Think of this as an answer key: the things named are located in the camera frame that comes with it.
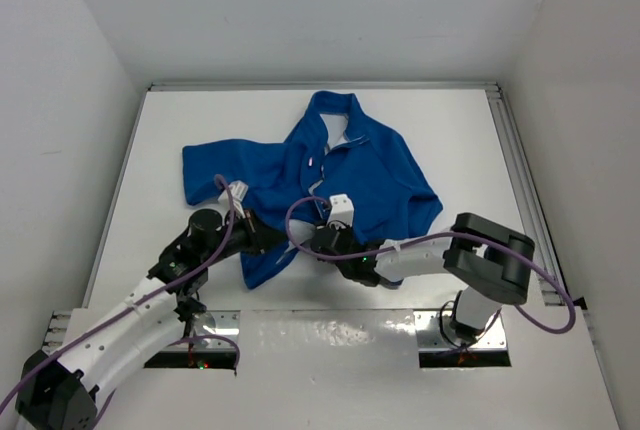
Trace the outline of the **blue zip jacket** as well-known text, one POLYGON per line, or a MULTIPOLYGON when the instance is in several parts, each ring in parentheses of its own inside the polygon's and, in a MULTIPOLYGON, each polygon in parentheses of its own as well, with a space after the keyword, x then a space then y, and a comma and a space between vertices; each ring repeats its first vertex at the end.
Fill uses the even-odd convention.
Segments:
POLYGON ((227 139, 182 150, 183 188, 195 206, 219 196, 216 175, 248 187, 244 205, 283 229, 297 200, 345 194, 362 241, 426 234, 443 205, 403 137, 366 115, 357 97, 315 93, 281 143, 227 139))

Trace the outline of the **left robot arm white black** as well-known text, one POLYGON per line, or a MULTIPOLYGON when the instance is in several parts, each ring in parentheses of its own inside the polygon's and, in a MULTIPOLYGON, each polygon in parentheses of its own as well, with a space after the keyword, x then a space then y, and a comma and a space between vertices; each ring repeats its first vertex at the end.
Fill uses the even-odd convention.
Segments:
POLYGON ((35 429, 94 428, 128 377, 167 346, 190 340, 193 317, 205 309, 194 296, 210 266, 286 240, 251 211, 239 218, 194 212, 122 303, 59 350, 26 360, 13 395, 17 413, 35 429))

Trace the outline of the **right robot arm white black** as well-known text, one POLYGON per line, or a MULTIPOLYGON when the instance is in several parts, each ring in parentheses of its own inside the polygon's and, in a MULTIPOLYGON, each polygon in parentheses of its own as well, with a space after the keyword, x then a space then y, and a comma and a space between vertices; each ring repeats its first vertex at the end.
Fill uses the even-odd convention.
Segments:
POLYGON ((451 227, 456 235, 446 248, 407 241, 360 243, 344 223, 316 231, 309 248, 336 265, 343 277, 368 287, 399 287, 410 277, 448 273, 466 287, 459 291, 442 336, 452 346, 475 344, 488 322, 505 305, 527 302, 531 269, 521 258, 533 257, 535 244, 524 234, 473 213, 461 213, 451 227))

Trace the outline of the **metal base plate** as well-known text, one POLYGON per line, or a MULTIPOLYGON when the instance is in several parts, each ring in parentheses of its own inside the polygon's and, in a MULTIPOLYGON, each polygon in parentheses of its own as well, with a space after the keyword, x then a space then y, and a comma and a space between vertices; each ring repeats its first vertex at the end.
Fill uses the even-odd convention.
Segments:
POLYGON ((250 354, 368 350, 378 345, 403 355, 416 351, 442 357, 463 349, 507 352, 501 318, 469 341, 453 328, 452 310, 209 311, 193 317, 183 333, 200 352, 250 354))

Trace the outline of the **aluminium frame rail right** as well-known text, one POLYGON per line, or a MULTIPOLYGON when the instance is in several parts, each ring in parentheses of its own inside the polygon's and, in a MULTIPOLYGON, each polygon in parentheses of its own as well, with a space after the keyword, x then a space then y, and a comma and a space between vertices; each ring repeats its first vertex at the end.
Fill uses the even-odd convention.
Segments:
POLYGON ((568 292, 511 108, 497 85, 490 86, 486 96, 524 232, 536 243, 536 261, 568 292))

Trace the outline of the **aluminium frame rail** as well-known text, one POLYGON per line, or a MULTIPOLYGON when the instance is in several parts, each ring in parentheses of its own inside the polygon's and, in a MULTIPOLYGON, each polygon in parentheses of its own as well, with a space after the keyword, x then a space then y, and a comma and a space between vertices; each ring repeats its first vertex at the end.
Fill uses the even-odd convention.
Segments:
POLYGON ((511 108, 497 85, 490 86, 486 96, 524 232, 536 243, 536 261, 568 292, 511 108))
POLYGON ((167 81, 154 82, 149 92, 180 91, 258 91, 258 90, 483 90, 499 92, 496 82, 482 81, 296 81, 296 82, 232 82, 232 81, 167 81))

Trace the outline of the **aluminium frame rail back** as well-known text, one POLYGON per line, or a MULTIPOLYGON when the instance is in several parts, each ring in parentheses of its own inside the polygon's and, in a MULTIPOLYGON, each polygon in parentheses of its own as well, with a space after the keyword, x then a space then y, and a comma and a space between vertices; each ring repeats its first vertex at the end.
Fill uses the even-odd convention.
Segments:
POLYGON ((154 82, 149 92, 180 91, 258 91, 258 90, 483 90, 499 92, 496 82, 482 81, 296 81, 296 82, 232 82, 232 81, 167 81, 154 82))

